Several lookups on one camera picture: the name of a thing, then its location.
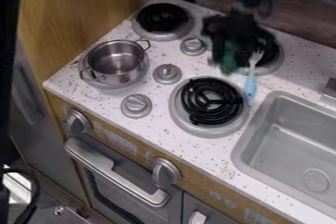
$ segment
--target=oven window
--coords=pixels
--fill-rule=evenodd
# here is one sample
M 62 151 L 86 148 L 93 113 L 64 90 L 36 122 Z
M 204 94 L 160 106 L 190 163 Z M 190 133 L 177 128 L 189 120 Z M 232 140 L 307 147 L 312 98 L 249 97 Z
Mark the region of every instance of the oven window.
M 85 169 L 94 197 L 103 205 L 119 214 L 132 224 L 167 224 L 167 221 L 147 209 L 145 206 L 131 200 L 117 189 L 98 179 Z

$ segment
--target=play kitchen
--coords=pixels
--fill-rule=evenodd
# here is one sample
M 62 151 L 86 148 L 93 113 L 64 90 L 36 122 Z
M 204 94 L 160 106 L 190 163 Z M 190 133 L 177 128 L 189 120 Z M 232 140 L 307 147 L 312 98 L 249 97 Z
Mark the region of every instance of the play kitchen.
M 92 208 L 116 223 L 335 223 L 336 113 L 319 101 L 335 50 L 272 31 L 254 73 L 224 76 L 201 35 L 215 14 L 151 0 L 44 82 Z

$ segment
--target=wooden panel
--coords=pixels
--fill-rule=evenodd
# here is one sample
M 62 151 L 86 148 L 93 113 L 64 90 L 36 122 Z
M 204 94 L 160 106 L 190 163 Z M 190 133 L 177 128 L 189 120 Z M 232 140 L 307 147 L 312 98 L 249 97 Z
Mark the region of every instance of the wooden panel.
M 19 35 L 41 84 L 148 0 L 22 0 Z
M 60 97 L 47 92 L 48 98 L 50 100 L 50 103 L 52 104 L 53 111 L 56 115 L 56 117 L 59 120 L 65 120 L 66 115 L 64 114 L 63 107 L 64 105 L 68 106 L 69 108 L 74 108 L 79 111 L 83 110 L 79 108 L 78 106 L 75 106 Z M 292 223 L 289 220 L 285 219 L 284 217 L 270 211 L 269 209 L 257 204 L 256 202 L 246 198 L 245 196 L 242 196 L 229 188 L 217 183 L 216 181 L 210 179 L 209 177 L 203 175 L 202 173 L 198 172 L 195 168 L 193 168 L 190 165 L 186 165 L 185 163 L 182 163 L 181 161 L 175 159 L 174 157 L 168 156 L 167 154 L 163 153 L 162 151 L 153 148 L 146 143 L 144 143 L 141 140 L 138 140 L 123 131 L 99 120 L 98 118 L 92 116 L 89 113 L 83 112 L 90 122 L 96 121 L 98 122 L 104 129 L 107 129 L 122 138 L 132 142 L 138 147 L 138 155 L 133 155 L 126 151 L 124 148 L 121 148 L 120 146 L 114 144 L 107 138 L 101 138 L 99 137 L 94 131 L 92 131 L 90 134 L 97 140 L 103 142 L 107 146 L 119 151 L 120 153 L 124 154 L 125 156 L 128 156 L 129 158 L 136 161 L 138 164 L 142 165 L 143 167 L 150 169 L 150 165 L 147 162 L 147 153 L 150 151 L 152 153 L 152 157 L 160 156 L 167 158 L 171 160 L 182 172 L 183 174 L 183 181 L 179 183 L 179 187 L 183 189 L 184 191 L 188 192 L 191 195 L 194 195 L 201 200 L 205 201 L 206 203 L 212 205 L 214 208 L 218 209 L 222 213 L 230 216 L 231 218 L 241 222 L 241 223 L 250 223 L 245 220 L 244 217 L 244 209 L 249 208 L 252 209 L 259 214 L 262 214 L 266 218 L 274 221 L 275 223 L 279 224 L 288 224 Z M 222 201 L 216 201 L 210 196 L 210 192 L 217 192 L 219 193 L 223 198 L 229 199 L 233 202 L 235 202 L 238 207 L 236 209 L 231 209 L 227 207 Z
M 228 12 L 232 0 L 197 0 Z M 336 48 L 336 0 L 274 0 L 272 16 L 263 25 Z

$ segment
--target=stove knob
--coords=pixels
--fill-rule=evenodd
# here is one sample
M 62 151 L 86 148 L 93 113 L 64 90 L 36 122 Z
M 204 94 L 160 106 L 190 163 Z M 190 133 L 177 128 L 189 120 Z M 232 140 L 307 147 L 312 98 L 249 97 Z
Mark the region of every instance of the stove knob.
M 165 158 L 157 157 L 153 161 L 152 178 L 156 187 L 165 189 L 172 184 L 179 183 L 182 175 L 172 162 Z
M 175 84 L 182 77 L 179 67 L 173 64 L 163 64 L 153 72 L 154 79 L 160 84 Z
M 65 131 L 68 136 L 88 134 L 90 130 L 91 124 L 85 115 L 74 109 L 68 112 L 65 126 Z
M 181 42 L 180 49 L 186 55 L 198 56 L 206 51 L 206 45 L 198 38 L 188 38 Z
M 129 118 L 143 118 L 150 113 L 151 109 L 150 99 L 143 94 L 132 94 L 121 104 L 122 113 Z

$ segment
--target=sink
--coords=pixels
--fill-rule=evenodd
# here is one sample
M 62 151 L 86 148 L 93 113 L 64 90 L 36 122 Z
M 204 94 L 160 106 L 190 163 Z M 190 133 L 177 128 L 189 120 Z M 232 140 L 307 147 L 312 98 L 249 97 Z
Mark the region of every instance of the sink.
M 243 173 L 336 218 L 336 113 L 275 91 L 232 152 Z

